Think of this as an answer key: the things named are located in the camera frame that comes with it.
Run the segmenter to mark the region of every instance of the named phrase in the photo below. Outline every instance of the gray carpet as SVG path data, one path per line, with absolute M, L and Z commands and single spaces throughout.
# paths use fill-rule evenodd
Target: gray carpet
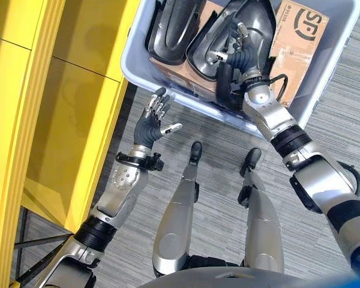
M 109 177 L 115 169 L 113 159 L 118 151 L 130 149 L 133 128 L 149 95 L 142 89 L 128 88 L 96 199 L 102 191 L 112 188 Z M 164 120 L 172 122 L 183 123 L 184 127 L 155 144 L 154 151 L 161 153 L 166 163 L 164 170 L 150 174 L 135 209 L 95 269 L 97 287 L 137 287 L 154 278 L 151 252 L 155 233 L 195 140 L 203 143 L 204 151 L 199 164 L 200 197 L 194 207 L 191 254 L 235 263 L 242 260 L 247 211 L 236 202 L 242 184 L 239 168 L 246 153 L 256 146 L 263 151 L 258 171 L 283 229 L 285 272 L 316 278 L 350 271 L 324 216 L 303 207 L 289 185 L 290 173 L 269 144 L 178 104 L 172 105 Z M 354 164 L 360 172 L 360 18 L 305 130 L 333 157 Z M 61 231 L 31 214 L 26 238 L 53 236 Z M 25 249 L 22 271 L 55 246 Z

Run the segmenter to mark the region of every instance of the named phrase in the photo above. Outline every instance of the cardboard box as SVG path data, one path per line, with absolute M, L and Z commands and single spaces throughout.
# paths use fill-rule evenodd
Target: cardboard box
M 288 76 L 288 86 L 281 103 L 289 107 L 308 70 L 323 36 L 329 17 L 291 0 L 283 0 L 277 15 L 277 28 L 271 48 L 276 61 L 271 77 Z M 277 97 L 283 81 L 271 85 Z
M 222 9 L 222 6 L 219 6 L 211 1 L 207 1 L 200 15 L 199 30 L 201 30 L 204 24 L 208 21 L 213 11 L 219 13 Z M 201 78 L 192 69 L 188 61 L 185 61 L 181 65 L 167 65 L 152 57 L 150 57 L 149 60 L 170 80 L 180 86 L 188 88 L 207 101 L 216 101 L 216 81 L 212 82 Z

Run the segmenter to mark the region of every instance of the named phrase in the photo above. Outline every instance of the cable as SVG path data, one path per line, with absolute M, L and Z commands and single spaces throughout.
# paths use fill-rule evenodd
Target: cable
M 352 173 L 352 175 L 355 177 L 356 179 L 356 191 L 355 194 L 356 196 L 360 196 L 360 174 L 359 172 L 355 169 L 354 165 L 348 165 L 344 162 L 340 162 L 337 161 L 338 164 L 340 164 L 342 166 L 342 168 L 346 169 L 347 171 L 349 171 L 350 173 Z
M 281 98 L 282 98 L 282 96 L 283 96 L 283 94 L 284 94 L 284 92 L 285 92 L 285 90 L 286 90 L 286 88 L 287 88 L 287 85 L 288 85 L 288 76 L 285 75 L 285 74 L 280 74 L 280 75 L 272 78 L 272 79 L 269 81 L 269 84 L 272 84 L 272 83 L 275 83 L 276 81 L 278 81 L 278 80 L 280 80 L 280 79 L 282 79 L 282 78 L 284 78 L 284 82 L 283 82 L 283 85 L 282 85 L 282 87 L 281 87 L 281 90 L 280 90 L 280 92 L 278 93 L 278 96 L 277 96 L 277 98 L 276 98 L 276 101 L 278 101 L 278 102 L 281 100 Z

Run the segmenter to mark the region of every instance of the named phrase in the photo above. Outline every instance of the silver robot leg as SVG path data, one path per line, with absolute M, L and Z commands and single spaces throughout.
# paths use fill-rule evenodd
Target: silver robot leg
M 197 201 L 199 185 L 196 182 L 197 164 L 202 145 L 194 142 L 188 166 L 157 230 L 152 262 L 156 276 L 179 271 L 185 265 L 191 242 L 193 203 Z
M 243 188 L 238 202 L 249 208 L 245 259 L 243 266 L 284 272 L 283 245 L 278 217 L 272 202 L 265 194 L 262 180 L 254 171 L 261 151 L 252 149 L 243 165 Z

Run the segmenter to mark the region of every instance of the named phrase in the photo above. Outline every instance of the yellow shelf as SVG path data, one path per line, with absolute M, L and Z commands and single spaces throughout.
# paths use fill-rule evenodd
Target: yellow shelf
M 120 82 L 121 54 L 139 2 L 67 1 L 53 55 Z
M 0 39 L 32 49 L 43 0 L 0 0 Z
M 0 287 L 9 284 L 29 153 L 63 6 L 64 0 L 0 1 Z
M 64 4 L 0 1 L 0 287 L 20 204 L 73 232 L 86 218 L 127 87 L 139 1 Z
M 126 84 L 52 59 L 28 164 L 24 207 L 72 232 L 80 227 Z

